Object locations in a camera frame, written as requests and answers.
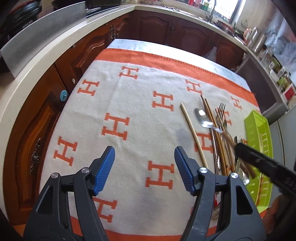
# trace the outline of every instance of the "blue gripper pad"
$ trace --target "blue gripper pad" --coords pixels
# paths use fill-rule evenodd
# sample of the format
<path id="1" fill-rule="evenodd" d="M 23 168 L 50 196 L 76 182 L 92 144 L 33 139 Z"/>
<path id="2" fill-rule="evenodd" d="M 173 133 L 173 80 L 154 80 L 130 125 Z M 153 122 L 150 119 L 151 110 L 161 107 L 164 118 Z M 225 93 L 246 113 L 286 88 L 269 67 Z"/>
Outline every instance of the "blue gripper pad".
<path id="1" fill-rule="evenodd" d="M 93 192 L 98 195 L 99 192 L 103 191 L 110 170 L 115 160 L 115 149 L 113 147 L 107 147 L 103 155 L 100 158 L 101 166 L 95 175 Z"/>
<path id="2" fill-rule="evenodd" d="M 190 192 L 191 195 L 193 195 L 196 191 L 194 186 L 194 177 L 197 175 L 199 165 L 194 159 L 191 159 L 187 156 L 181 146 L 175 148 L 174 156 L 185 189 L 186 191 Z"/>

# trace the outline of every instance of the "cabinet handle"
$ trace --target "cabinet handle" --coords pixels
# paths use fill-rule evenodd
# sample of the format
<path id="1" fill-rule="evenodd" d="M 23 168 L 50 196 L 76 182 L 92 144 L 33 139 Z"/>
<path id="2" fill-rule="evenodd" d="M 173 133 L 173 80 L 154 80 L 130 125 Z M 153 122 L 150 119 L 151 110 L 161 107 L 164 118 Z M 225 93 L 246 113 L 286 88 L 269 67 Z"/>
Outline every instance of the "cabinet handle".
<path id="1" fill-rule="evenodd" d="M 63 91 L 61 92 L 61 94 L 59 95 L 59 99 L 60 99 L 62 102 L 64 102 L 64 101 L 67 99 L 67 97 L 68 97 L 68 92 L 67 92 L 66 90 L 63 90 Z"/>
<path id="2" fill-rule="evenodd" d="M 116 29 L 113 24 L 112 26 L 110 26 L 110 33 L 109 33 L 110 43 L 112 43 L 113 40 L 117 39 L 118 37 L 119 37 L 119 34 L 116 32 Z"/>
<path id="3" fill-rule="evenodd" d="M 40 156 L 39 156 L 39 148 L 40 148 L 40 145 L 41 145 L 41 138 L 38 139 L 38 141 L 36 143 L 35 150 L 34 150 L 34 152 L 32 154 L 31 166 L 30 166 L 30 174 L 34 170 L 34 164 L 40 162 Z"/>

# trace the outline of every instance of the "window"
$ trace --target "window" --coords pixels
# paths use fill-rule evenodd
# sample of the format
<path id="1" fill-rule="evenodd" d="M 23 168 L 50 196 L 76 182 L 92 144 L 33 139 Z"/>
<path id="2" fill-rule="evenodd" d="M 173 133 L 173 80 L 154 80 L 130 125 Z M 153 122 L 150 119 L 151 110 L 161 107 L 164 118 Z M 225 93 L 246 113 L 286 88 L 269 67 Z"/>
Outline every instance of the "window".
<path id="1" fill-rule="evenodd" d="M 240 2 L 240 0 L 217 0 L 217 5 L 215 7 L 215 15 L 218 14 L 219 17 L 229 22 L 236 6 L 240 4 Z M 214 0 L 210 0 L 209 8 L 213 9 L 214 3 Z"/>

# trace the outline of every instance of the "faucet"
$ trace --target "faucet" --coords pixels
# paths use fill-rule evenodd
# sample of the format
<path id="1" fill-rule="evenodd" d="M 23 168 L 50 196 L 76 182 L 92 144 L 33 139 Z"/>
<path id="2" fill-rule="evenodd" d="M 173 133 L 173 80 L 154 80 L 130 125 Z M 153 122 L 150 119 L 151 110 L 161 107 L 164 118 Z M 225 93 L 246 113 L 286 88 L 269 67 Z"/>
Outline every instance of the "faucet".
<path id="1" fill-rule="evenodd" d="M 210 16 L 208 16 L 208 15 L 207 15 L 207 12 L 205 12 L 206 19 L 207 19 L 208 22 L 211 22 L 211 21 L 213 20 L 213 15 L 214 15 L 214 12 L 215 12 L 215 7 L 216 7 L 216 5 L 217 5 L 217 0 L 215 0 L 215 4 L 214 4 L 213 10 L 212 10 Z"/>

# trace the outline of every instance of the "wooden chopstick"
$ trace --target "wooden chopstick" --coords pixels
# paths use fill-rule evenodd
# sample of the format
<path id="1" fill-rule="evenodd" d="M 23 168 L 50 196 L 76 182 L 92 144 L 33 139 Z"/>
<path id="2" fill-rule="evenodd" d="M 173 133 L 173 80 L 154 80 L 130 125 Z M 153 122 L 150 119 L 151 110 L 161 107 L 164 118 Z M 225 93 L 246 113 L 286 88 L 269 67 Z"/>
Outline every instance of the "wooden chopstick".
<path id="1" fill-rule="evenodd" d="M 225 140 L 232 146 L 232 148 L 234 149 L 235 147 L 236 147 L 236 144 L 234 143 L 234 141 L 224 132 L 223 134 L 222 134 L 223 136 L 224 136 L 224 138 L 225 138 Z M 249 163 L 247 163 L 247 162 L 245 162 L 245 161 L 243 161 L 242 160 L 242 162 L 241 162 L 241 165 L 244 165 L 245 166 L 245 168 L 247 169 L 247 171 L 248 171 L 248 173 L 250 174 L 250 176 L 251 176 L 251 178 L 252 179 L 254 179 L 255 177 L 256 177 L 256 173 L 255 173 L 255 171 L 253 170 L 253 168 L 252 168 L 252 166 L 249 164 Z"/>
<path id="2" fill-rule="evenodd" d="M 222 131 L 224 131 L 224 133 L 225 133 L 225 128 L 224 128 L 224 126 L 223 126 L 223 121 L 221 120 L 221 118 L 220 118 L 220 116 L 219 116 L 219 114 L 218 114 L 218 111 L 215 109 L 215 111 L 216 111 L 216 114 L 217 114 L 217 118 L 218 118 L 218 120 L 219 120 L 219 122 L 220 122 L 220 124 L 221 124 L 221 128 L 222 128 Z M 235 172 L 235 167 L 234 167 L 234 159 L 233 159 L 233 155 L 232 155 L 232 151 L 231 151 L 231 149 L 230 149 L 230 144 L 226 141 L 226 146 L 227 146 L 227 149 L 228 149 L 228 153 L 229 153 L 229 162 L 230 162 L 230 168 L 231 168 L 231 171 L 232 172 Z"/>
<path id="3" fill-rule="evenodd" d="M 206 113 L 207 113 L 210 121 L 214 123 L 215 127 L 217 127 L 217 123 L 216 123 L 216 121 L 214 119 L 213 113 L 212 113 L 206 99 L 204 99 L 202 95 L 200 97 L 202 98 L 203 104 L 205 106 Z M 220 153 L 220 161 L 221 161 L 221 165 L 222 165 L 222 174 L 224 176 L 227 176 L 228 173 L 226 171 L 225 154 L 223 153 L 223 151 L 225 151 L 225 150 L 223 149 L 223 146 L 222 146 L 222 143 L 221 143 L 221 138 L 219 137 L 219 134 L 216 131 L 214 131 L 214 135 L 215 135 L 216 143 L 218 145 L 218 150 L 219 150 L 219 153 Z"/>
<path id="4" fill-rule="evenodd" d="M 191 122 L 191 120 L 189 118 L 189 115 L 188 115 L 188 113 L 187 113 L 187 111 L 186 111 L 185 106 L 183 105 L 183 103 L 181 103 L 180 107 L 181 107 L 181 110 L 183 111 L 183 114 L 184 114 L 184 116 L 185 116 L 185 118 L 187 120 L 187 123 L 189 125 L 189 128 L 190 128 L 190 130 L 192 132 L 192 135 L 193 135 L 194 141 L 195 141 L 195 143 L 197 145 L 198 153 L 200 155 L 200 159 L 202 161 L 202 164 L 204 165 L 205 168 L 209 169 L 209 166 L 207 165 L 207 161 L 205 159 L 205 155 L 204 155 L 203 150 L 202 150 L 202 147 L 200 145 L 200 141 L 198 140 L 196 131 L 194 130 L 194 127 L 192 125 L 192 122 Z"/>

